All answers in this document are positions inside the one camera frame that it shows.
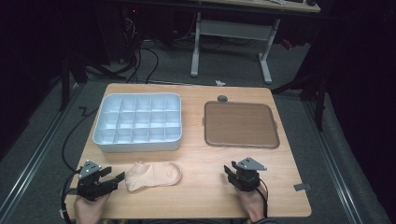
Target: black cable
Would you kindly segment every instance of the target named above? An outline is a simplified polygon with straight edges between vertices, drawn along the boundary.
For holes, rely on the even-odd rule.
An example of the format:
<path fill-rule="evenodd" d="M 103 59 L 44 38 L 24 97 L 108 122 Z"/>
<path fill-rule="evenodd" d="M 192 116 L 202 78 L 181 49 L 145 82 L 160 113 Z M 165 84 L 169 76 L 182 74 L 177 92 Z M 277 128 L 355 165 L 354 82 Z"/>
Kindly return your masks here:
<path fill-rule="evenodd" d="M 263 202 L 264 202 L 264 211 L 263 211 L 264 217 L 268 217 L 268 216 L 267 216 L 267 213 L 268 213 L 268 197 L 269 197 L 269 192 L 268 192 L 267 185 L 264 183 L 264 181 L 262 181 L 261 179 L 260 179 L 260 181 L 261 181 L 261 182 L 264 184 L 264 186 L 265 186 L 265 191 L 267 191 L 267 197 L 265 198 L 265 196 L 262 194 L 262 192 L 261 192 L 259 189 L 256 189 L 256 190 L 257 190 L 257 192 L 260 193 L 260 195 L 262 196 Z"/>
<path fill-rule="evenodd" d="M 69 168 L 69 170 L 71 170 L 72 172 L 74 172 L 74 174 L 76 173 L 76 170 L 67 162 L 66 157 L 64 155 L 65 149 L 66 149 L 66 144 L 67 141 L 69 140 L 70 136 L 73 134 L 73 132 L 76 130 L 76 128 L 87 118 L 90 117 L 90 115 L 92 115 L 93 113 L 95 113 L 98 110 L 98 108 L 94 109 L 91 113 L 89 113 L 88 115 L 86 115 L 82 120 L 80 120 L 74 127 L 73 129 L 70 131 L 70 133 L 66 136 L 66 138 L 64 139 L 64 145 L 62 146 L 62 160 L 64 161 L 64 164 L 67 166 L 67 168 Z"/>
<path fill-rule="evenodd" d="M 217 37 L 217 36 L 216 36 L 216 37 L 211 36 L 211 37 L 206 36 L 206 38 L 203 38 L 203 40 L 206 40 L 207 43 L 215 43 L 215 42 L 219 41 L 218 45 L 215 46 L 214 48 L 206 48 L 206 47 L 203 46 L 204 43 L 201 43 L 201 42 L 200 42 L 200 48 L 201 48 L 201 49 L 214 50 L 214 49 L 220 48 L 220 47 L 224 44 L 224 39 L 223 39 L 222 37 Z"/>
<path fill-rule="evenodd" d="M 190 40 L 190 38 L 192 38 L 192 37 L 194 37 L 194 36 L 190 36 L 189 38 L 185 38 L 183 40 L 174 41 L 173 43 L 176 45 L 179 45 L 181 47 L 189 47 L 195 43 L 194 40 Z M 189 42 L 189 44 L 180 44 L 179 42 Z"/>
<path fill-rule="evenodd" d="M 76 174 L 76 171 L 73 171 L 73 174 L 71 174 L 69 177 L 66 178 L 66 181 L 64 181 L 64 187 L 62 188 L 62 199 L 61 199 L 62 210 L 61 211 L 62 211 L 62 214 L 64 215 L 64 221 L 67 224 L 71 224 L 72 221 L 70 219 L 69 214 L 67 213 L 67 207 L 66 207 L 66 203 L 65 203 L 67 193 L 69 192 L 69 191 L 66 192 L 66 188 L 67 188 L 67 185 L 69 184 L 70 180 L 73 178 L 73 176 L 75 174 Z"/>
<path fill-rule="evenodd" d="M 134 67 L 135 64 L 136 64 L 136 60 L 135 60 L 134 55 L 132 55 L 131 59 L 129 60 L 128 64 L 125 67 L 122 67 L 121 69 L 119 69 L 117 71 L 114 71 L 112 73 L 114 73 L 116 75 L 119 75 L 121 73 L 127 72 L 127 71 L 131 70 Z M 94 76 L 102 76 L 104 74 L 104 73 L 101 73 L 101 72 L 92 71 L 88 67 L 85 67 L 85 71 L 87 73 L 91 74 L 91 75 L 94 75 Z"/>
<path fill-rule="evenodd" d="M 134 67 L 134 72 L 128 77 L 128 79 L 126 80 L 126 83 L 129 83 L 129 81 L 132 80 L 132 82 L 134 82 L 133 78 L 136 78 L 136 83 L 137 83 L 137 70 L 140 67 L 140 63 L 142 62 L 142 53 L 140 51 L 140 45 L 138 47 L 138 55 L 139 55 L 139 62 L 137 64 L 137 66 Z"/>
<path fill-rule="evenodd" d="M 180 44 L 177 43 L 177 41 L 182 41 L 182 40 L 186 40 L 186 39 L 190 39 L 192 37 L 195 37 L 195 35 L 190 35 L 190 36 L 188 36 L 188 35 L 192 31 L 192 28 L 193 28 L 193 26 L 195 24 L 196 17 L 197 17 L 197 13 L 195 12 L 194 16 L 192 17 L 192 22 L 191 22 L 191 26 L 190 26 L 189 31 L 185 35 L 183 35 L 181 38 L 173 40 L 174 44 L 180 45 Z"/>
<path fill-rule="evenodd" d="M 227 44 L 232 44 L 232 45 L 237 45 L 237 46 L 245 46 L 245 45 L 249 45 L 249 44 L 253 44 L 253 43 L 259 42 L 258 40 L 254 40 L 254 39 L 249 39 L 249 40 L 245 41 L 244 43 L 237 43 L 235 41 L 230 41 L 230 40 L 227 40 L 227 39 L 224 39 L 223 41 L 225 43 L 227 43 Z"/>
<path fill-rule="evenodd" d="M 158 55 L 157 55 L 154 51 L 152 51 L 151 49 L 145 49 L 145 50 L 148 50 L 148 51 L 150 51 L 151 53 L 153 53 L 154 56 L 155 56 L 156 59 L 157 59 L 157 62 L 155 63 L 154 69 L 152 69 L 151 73 L 150 73 L 150 74 L 148 75 L 148 77 L 146 78 L 146 84 L 149 84 L 149 78 L 151 77 L 151 75 L 154 73 L 154 71 L 155 71 L 155 70 L 157 69 L 157 67 L 158 67 L 159 58 L 158 58 Z"/>
<path fill-rule="evenodd" d="M 134 71 L 135 71 L 135 70 L 136 70 L 136 64 L 137 64 L 137 57 L 136 57 L 135 54 L 134 54 L 134 61 L 135 61 L 135 63 L 134 63 Z M 126 80 L 125 83 L 128 83 L 128 82 L 131 80 L 132 77 L 133 77 L 133 76 L 130 75 L 130 76 L 127 78 L 127 80 Z"/>
<path fill-rule="evenodd" d="M 146 224 L 221 224 L 221 222 L 217 222 L 215 220 L 210 219 L 167 219 L 167 220 L 158 220 L 153 219 L 146 222 Z"/>
<path fill-rule="evenodd" d="M 69 194 L 71 191 L 73 191 L 73 190 L 77 190 L 77 189 L 70 189 L 70 190 L 68 190 L 67 192 L 66 192 L 66 194 Z"/>

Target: sock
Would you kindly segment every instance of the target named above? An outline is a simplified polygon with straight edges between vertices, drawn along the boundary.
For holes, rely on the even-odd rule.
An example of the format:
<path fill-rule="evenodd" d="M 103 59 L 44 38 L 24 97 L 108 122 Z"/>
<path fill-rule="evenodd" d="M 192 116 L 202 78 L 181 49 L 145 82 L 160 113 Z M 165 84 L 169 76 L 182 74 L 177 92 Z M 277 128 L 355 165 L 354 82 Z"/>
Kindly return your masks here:
<path fill-rule="evenodd" d="M 125 183 L 129 191 L 142 188 L 170 186 L 181 178 L 181 168 L 170 161 L 145 164 L 136 162 L 134 167 L 125 174 Z"/>

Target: wire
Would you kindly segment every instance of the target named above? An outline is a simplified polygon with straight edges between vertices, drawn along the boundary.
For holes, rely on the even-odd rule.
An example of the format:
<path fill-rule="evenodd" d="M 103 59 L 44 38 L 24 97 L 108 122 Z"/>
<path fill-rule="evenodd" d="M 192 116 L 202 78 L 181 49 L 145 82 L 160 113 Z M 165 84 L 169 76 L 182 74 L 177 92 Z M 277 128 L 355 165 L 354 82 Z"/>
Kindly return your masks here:
<path fill-rule="evenodd" d="M 194 24 L 195 24 L 196 16 L 197 16 L 197 13 L 195 12 L 195 13 L 194 13 L 194 16 L 192 17 L 192 23 L 191 23 L 191 26 L 190 26 L 189 31 L 188 31 L 183 37 L 181 37 L 181 38 L 179 38 L 179 39 L 176 39 L 176 40 L 174 40 L 174 41 L 189 39 L 189 38 L 195 36 L 195 35 L 190 35 L 190 36 L 187 36 L 187 35 L 189 35 L 189 34 L 191 33 L 192 27 L 193 27 Z"/>
<path fill-rule="evenodd" d="M 232 45 L 237 45 L 237 46 L 245 46 L 245 45 L 254 44 L 254 43 L 259 42 L 259 40 L 255 40 L 255 39 L 249 39 L 249 40 L 247 40 L 244 43 L 237 43 L 235 41 L 230 41 L 230 40 L 227 40 L 227 39 L 224 39 L 223 41 L 225 43 L 227 43 L 227 44 L 232 44 Z"/>
<path fill-rule="evenodd" d="M 265 186 L 265 191 L 267 191 L 267 198 L 265 198 L 265 196 L 262 194 L 262 192 L 259 190 L 259 189 L 256 189 L 257 190 L 257 192 L 259 192 L 260 193 L 260 195 L 262 196 L 262 199 L 264 200 L 264 211 L 263 211 L 263 214 L 264 214 L 264 217 L 268 217 L 267 216 L 267 212 L 268 212 L 268 197 L 269 197 L 269 192 L 268 192 L 268 188 L 267 188 L 267 185 L 264 183 L 264 181 L 262 181 L 261 179 L 260 179 L 260 181 L 264 184 L 264 186 Z"/>
<path fill-rule="evenodd" d="M 71 191 L 76 190 L 76 189 L 70 189 L 66 192 L 66 194 L 69 194 Z"/>
<path fill-rule="evenodd" d="M 84 117 L 82 120 L 80 120 L 74 127 L 73 129 L 70 131 L 70 133 L 66 136 L 66 138 L 64 139 L 64 145 L 62 146 L 62 160 L 64 161 L 64 164 L 67 166 L 67 168 L 69 168 L 69 170 L 71 170 L 72 172 L 74 172 L 74 174 L 76 174 L 76 170 L 67 162 L 66 157 L 64 155 L 65 149 L 66 149 L 66 145 L 67 145 L 67 141 L 69 140 L 70 136 L 73 134 L 73 132 L 76 130 L 76 128 L 87 118 L 90 117 L 90 115 L 92 115 L 93 113 L 95 113 L 98 110 L 99 107 L 97 107 L 96 109 L 94 109 L 91 113 L 89 113 L 88 115 L 86 115 L 86 117 Z"/>
<path fill-rule="evenodd" d="M 127 72 L 128 70 L 131 70 L 133 67 L 134 67 L 134 63 L 135 63 L 135 60 L 134 60 L 134 58 L 132 58 L 130 61 L 129 61 L 129 63 L 125 66 L 125 67 L 123 67 L 123 68 L 121 68 L 120 70 L 117 70 L 117 71 L 114 71 L 114 72 L 112 72 L 112 73 L 114 73 L 114 74 L 121 74 L 121 73 L 124 73 L 124 72 Z M 87 73 L 89 73 L 89 74 L 91 74 L 91 75 L 94 75 L 94 76 L 102 76 L 103 75 L 103 73 L 101 73 L 101 72 L 96 72 L 96 71 L 92 71 L 90 68 L 88 68 L 88 67 L 85 67 L 85 71 L 87 72 Z"/>
<path fill-rule="evenodd" d="M 217 46 L 215 46 L 214 48 L 206 48 L 206 47 L 204 47 L 203 45 L 201 45 L 200 44 L 200 48 L 202 48 L 202 49 L 208 49 L 208 50 L 214 50 L 214 49 L 218 49 L 218 48 L 220 48 L 222 45 L 223 45 L 223 43 L 224 43 L 224 39 L 223 38 L 221 38 L 221 37 L 214 37 L 214 36 L 211 36 L 211 38 L 209 37 L 209 36 L 207 36 L 206 38 L 205 38 L 205 40 L 208 42 L 208 43 L 214 43 L 214 42 L 216 42 L 216 40 L 219 40 L 219 43 L 218 43 L 218 45 Z"/>
<path fill-rule="evenodd" d="M 186 40 L 189 40 L 189 39 L 184 39 L 184 40 L 179 40 L 179 41 L 177 41 L 177 42 L 174 42 L 174 44 L 176 44 L 176 45 L 179 45 L 179 46 L 181 46 L 181 47 L 188 47 L 188 46 L 191 46 L 191 45 L 193 45 L 195 42 L 192 40 L 192 41 L 189 41 L 189 44 L 180 44 L 180 42 L 182 42 L 182 41 L 186 41 Z"/>
<path fill-rule="evenodd" d="M 64 187 L 62 188 L 62 199 L 61 199 L 61 208 L 62 208 L 62 210 L 61 211 L 62 211 L 62 214 L 64 215 L 64 221 L 67 224 L 72 223 L 72 221 L 70 220 L 70 216 L 67 213 L 67 207 L 66 207 L 66 203 L 65 203 L 66 196 L 67 196 L 68 192 L 70 192 L 70 190 L 66 192 L 66 188 L 67 188 L 67 185 L 69 184 L 69 182 L 71 181 L 71 179 L 73 178 L 73 176 L 75 174 L 76 173 L 74 171 L 73 174 L 71 174 L 69 177 L 66 178 L 66 181 L 64 181 Z"/>
<path fill-rule="evenodd" d="M 149 220 L 146 224 L 221 224 L 215 220 L 210 219 L 168 219 L 168 220 Z"/>
<path fill-rule="evenodd" d="M 134 66 L 134 72 L 126 80 L 126 83 L 129 83 L 129 81 L 131 81 L 131 80 L 132 80 L 132 82 L 134 82 L 134 77 L 136 78 L 136 83 L 137 83 L 137 70 L 139 69 L 140 63 L 142 61 L 142 54 L 141 54 L 141 51 L 140 51 L 140 45 L 139 45 L 139 47 L 137 49 L 138 49 L 138 55 L 139 55 L 139 62 L 137 64 L 137 66 L 136 65 Z"/>
<path fill-rule="evenodd" d="M 150 73 L 150 74 L 148 75 L 148 77 L 146 78 L 146 84 L 149 84 L 149 78 L 151 77 L 151 75 L 154 73 L 154 71 L 155 71 L 155 70 L 157 69 L 157 67 L 158 67 L 159 58 L 158 58 L 158 55 L 157 55 L 154 51 L 152 51 L 151 49 L 145 49 L 145 50 L 148 50 L 148 51 L 150 51 L 151 53 L 153 53 L 154 56 L 155 56 L 156 59 L 157 59 L 157 62 L 155 63 L 154 69 L 152 69 L 151 73 Z"/>
<path fill-rule="evenodd" d="M 135 34 L 135 31 L 136 31 L 136 26 L 134 25 L 134 22 L 133 22 L 133 21 L 131 21 L 130 19 L 128 19 L 128 18 L 125 18 L 125 20 L 127 20 L 128 22 L 130 22 L 130 24 L 129 24 L 128 28 L 126 28 L 126 31 L 129 31 L 129 29 L 131 29 L 131 26 L 133 26 L 133 27 L 134 27 L 134 29 L 132 30 L 132 36 L 131 36 L 131 40 L 133 40 L 133 39 L 134 39 L 134 34 Z"/>

